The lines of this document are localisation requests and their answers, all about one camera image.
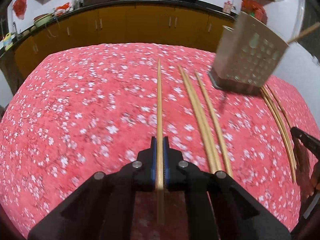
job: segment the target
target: detergent bottle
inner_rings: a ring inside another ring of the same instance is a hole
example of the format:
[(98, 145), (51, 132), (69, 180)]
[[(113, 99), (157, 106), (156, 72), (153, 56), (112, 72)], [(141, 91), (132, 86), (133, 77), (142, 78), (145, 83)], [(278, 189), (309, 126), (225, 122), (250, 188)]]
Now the detergent bottle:
[(13, 45), (13, 41), (12, 41), (11, 33), (8, 33), (3, 39), (3, 46), (5, 51), (11, 48), (12, 45)]

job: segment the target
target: bamboo chopstick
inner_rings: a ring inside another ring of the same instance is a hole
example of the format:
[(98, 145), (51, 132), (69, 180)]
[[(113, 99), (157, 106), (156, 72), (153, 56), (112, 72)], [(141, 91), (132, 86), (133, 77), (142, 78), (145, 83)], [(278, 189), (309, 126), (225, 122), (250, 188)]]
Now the bamboo chopstick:
[(273, 107), (271, 106), (269, 100), (266, 97), (266, 93), (265, 93), (264, 87), (261, 88), (261, 92), (262, 92), (261, 93), (262, 94), (262, 98), (265, 101), (265, 103), (267, 104), (267, 106), (268, 106), (273, 118), (275, 119), (275, 122), (276, 122), (276, 124), (278, 126), (279, 132), (281, 134), (281, 137), (282, 137), (282, 140), (283, 140), (283, 143), (284, 143), (284, 147), (286, 149), (287, 156), (288, 156), (288, 159), (289, 159), (292, 182), (295, 183), (296, 182), (296, 173), (295, 173), (295, 168), (294, 168), (294, 160), (292, 159), (292, 155), (291, 155), (291, 152), (290, 152), (290, 149), (289, 149), (288, 142), (287, 142), (286, 137), (284, 135), (284, 131), (283, 131), (282, 127), (281, 127), (280, 121), (279, 121), (279, 119), (278, 119)]
[(296, 163), (296, 159), (295, 159), (295, 157), (294, 157), (292, 145), (291, 145), (291, 142), (290, 142), (290, 139), (289, 139), (289, 136), (288, 136), (286, 127), (285, 127), (285, 125), (284, 125), (284, 122), (283, 122), (283, 120), (282, 120), (282, 118), (281, 118), (281, 115), (280, 115), (280, 113), (279, 113), (279, 111), (278, 111), (278, 108), (276, 107), (275, 103), (273, 102), (273, 100), (272, 100), (272, 98), (271, 98), (268, 90), (266, 90), (265, 87), (263, 87), (262, 90), (264, 91), (264, 93), (265, 93), (265, 95), (266, 95), (266, 97), (267, 97), (267, 99), (268, 99), (271, 107), (273, 108), (273, 110), (274, 110), (275, 113), (276, 113), (276, 116), (277, 116), (277, 118), (278, 118), (278, 120), (279, 120), (279, 123), (280, 123), (280, 125), (281, 125), (281, 128), (282, 128), (282, 130), (283, 130), (283, 132), (284, 132), (285, 139), (287, 140), (291, 157), (292, 157), (293, 160), (294, 160), (294, 162), (293, 162), (293, 164), (294, 164), (294, 169), (297, 169), (297, 163)]
[(205, 117), (204, 111), (200, 104), (199, 98), (197, 98), (196, 92), (192, 87), (191, 81), (185, 71), (179, 66), (181, 76), (183, 78), (186, 90), (188, 92), (193, 111), (195, 113), (200, 134), (204, 143), (204, 148), (207, 154), (207, 159), (209, 163), (209, 169), (211, 173), (215, 173), (221, 170), (221, 164), (218, 156), (217, 149), (212, 138), (212, 133)]
[(276, 100), (276, 102), (277, 102), (277, 104), (278, 104), (278, 106), (279, 106), (282, 114), (284, 115), (285, 120), (287, 121), (287, 124), (288, 124), (289, 128), (291, 128), (292, 125), (291, 125), (291, 123), (290, 123), (290, 121), (289, 121), (289, 117), (288, 117), (287, 113), (285, 112), (284, 108), (282, 107), (279, 99), (276, 97), (275, 93), (274, 93), (273, 90), (269, 87), (269, 85), (266, 84), (266, 86), (267, 86), (267, 88), (270, 90), (270, 92), (271, 92), (272, 96), (274, 97), (274, 99)]
[(162, 134), (162, 97), (161, 97), (161, 65), (158, 60), (157, 71), (157, 164), (156, 164), (156, 191), (157, 191), (157, 222), (164, 225), (164, 163), (163, 163), (163, 134)]
[(217, 119), (217, 115), (213, 109), (213, 106), (212, 106), (212, 103), (211, 103), (211, 100), (208, 96), (208, 93), (198, 75), (198, 73), (196, 72), (196, 77), (198, 79), (198, 83), (199, 83), (199, 86), (201, 88), (201, 91), (202, 91), (202, 94), (204, 96), (204, 99), (207, 103), (207, 106), (209, 108), (209, 112), (210, 112), (210, 116), (212, 118), (212, 121), (213, 121), (213, 125), (214, 125), (214, 128), (216, 130), (216, 133), (217, 133), (217, 137), (218, 137), (218, 140), (219, 140), (219, 143), (220, 143), (220, 149), (221, 149), (221, 153), (222, 153), (222, 157), (223, 157), (223, 161), (224, 161), (224, 165), (225, 165), (225, 168), (226, 168), (226, 171), (228, 173), (228, 175), (230, 177), (233, 177), (233, 173), (232, 173), (232, 168), (231, 168), (231, 164), (230, 164), (230, 160), (229, 160), (229, 157), (228, 157), (228, 151), (227, 151), (227, 147), (226, 147), (226, 143), (223, 139), (223, 135), (222, 135), (222, 131), (221, 131), (221, 127), (220, 127), (220, 124), (219, 124), (219, 121)]
[[(272, 96), (274, 97), (274, 99), (276, 100), (276, 102), (277, 102), (277, 104), (278, 104), (278, 106), (279, 106), (282, 114), (284, 115), (285, 120), (287, 121), (287, 124), (288, 124), (288, 126), (289, 126), (289, 129), (291, 129), (292, 125), (291, 125), (291, 122), (290, 122), (290, 120), (289, 120), (289, 117), (288, 117), (286, 111), (285, 111), (284, 108), (282, 107), (282, 105), (281, 105), (279, 99), (277, 98), (277, 96), (275, 95), (274, 91), (269, 87), (268, 84), (266, 84), (266, 86), (267, 86), (267, 88), (270, 90), (270, 92), (271, 92)], [(299, 142), (298, 142), (298, 139), (297, 139), (297, 138), (292, 137), (292, 140), (293, 140), (293, 145), (299, 145)], [(301, 157), (300, 151), (293, 151), (293, 156), (294, 156), (294, 158), (295, 158), (295, 160), (296, 160), (296, 163), (299, 164), (299, 168), (300, 168), (300, 169), (303, 168), (303, 166), (302, 166), (302, 165), (303, 165), (303, 159), (302, 159), (302, 157)]]
[(287, 41), (288, 44), (291, 44), (297, 40), (300, 40), (301, 38), (303, 38), (304, 36), (308, 35), (309, 33), (313, 32), (314, 30), (316, 30), (318, 27), (320, 27), (320, 22), (316, 22), (315, 24), (313, 24), (312, 26), (306, 28), (305, 30), (303, 30), (298, 36), (290, 39)]

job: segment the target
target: table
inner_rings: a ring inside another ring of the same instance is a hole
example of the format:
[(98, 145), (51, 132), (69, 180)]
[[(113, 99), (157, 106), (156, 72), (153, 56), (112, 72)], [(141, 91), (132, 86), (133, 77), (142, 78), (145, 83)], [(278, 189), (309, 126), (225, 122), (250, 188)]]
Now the table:
[[(190, 75), (205, 106), (197, 71), (216, 109), (234, 179), (287, 228), (297, 222), (300, 187), (291, 182), (287, 154), (261, 97), (226, 93), (206, 72), (214, 54), (180, 46), (101, 44), (49, 55), (14, 95), (0, 124), (0, 203), (26, 236), (96, 171), (109, 174), (135, 160), (156, 136), (157, 60), (162, 65), (163, 133), (185, 160), (208, 171), (196, 119), (178, 65)], [(292, 124), (320, 132), (297, 90), (272, 76)], [(217, 141), (207, 107), (206, 115)], [(315, 158), (309, 153), (310, 166)], [(166, 196), (166, 227), (156, 226), (155, 195), (138, 194), (132, 239), (186, 239), (184, 195)]]

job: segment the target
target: faucet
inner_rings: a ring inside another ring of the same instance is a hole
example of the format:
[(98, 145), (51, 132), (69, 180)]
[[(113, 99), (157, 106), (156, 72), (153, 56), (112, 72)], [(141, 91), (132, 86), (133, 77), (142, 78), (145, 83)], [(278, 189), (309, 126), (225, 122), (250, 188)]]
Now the faucet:
[(14, 27), (14, 34), (15, 34), (15, 36), (16, 36), (17, 39), (18, 39), (18, 31), (17, 31), (17, 25), (16, 25), (16, 23), (13, 22), (12, 26)]

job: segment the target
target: yellow cabinet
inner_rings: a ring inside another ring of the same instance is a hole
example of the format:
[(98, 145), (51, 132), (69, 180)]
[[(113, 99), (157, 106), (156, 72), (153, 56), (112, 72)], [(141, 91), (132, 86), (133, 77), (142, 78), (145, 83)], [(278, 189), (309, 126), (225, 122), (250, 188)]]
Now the yellow cabinet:
[(71, 48), (71, 36), (69, 31), (69, 19), (59, 21), (48, 27), (51, 37), (51, 53), (67, 50)]
[(130, 6), (126, 12), (128, 42), (168, 44), (170, 14), (174, 8), (167, 6)]
[(32, 36), (28, 37), (14, 52), (14, 59), (23, 78), (36, 68), (39, 61), (37, 48)]
[(198, 48), (199, 30), (207, 25), (208, 18), (206, 13), (176, 8), (171, 17), (169, 44)]
[(216, 52), (222, 36), (223, 26), (233, 27), (233, 21), (225, 17), (209, 16), (205, 27), (199, 29), (196, 46), (199, 49)]
[(129, 42), (126, 30), (126, 12), (129, 7), (112, 6), (99, 9), (98, 44)]
[(98, 44), (98, 10), (86, 11), (68, 19), (70, 47), (85, 47)]
[(48, 30), (44, 28), (33, 36), (33, 41), (37, 52), (36, 64), (39, 65), (48, 55), (54, 53), (53, 38)]

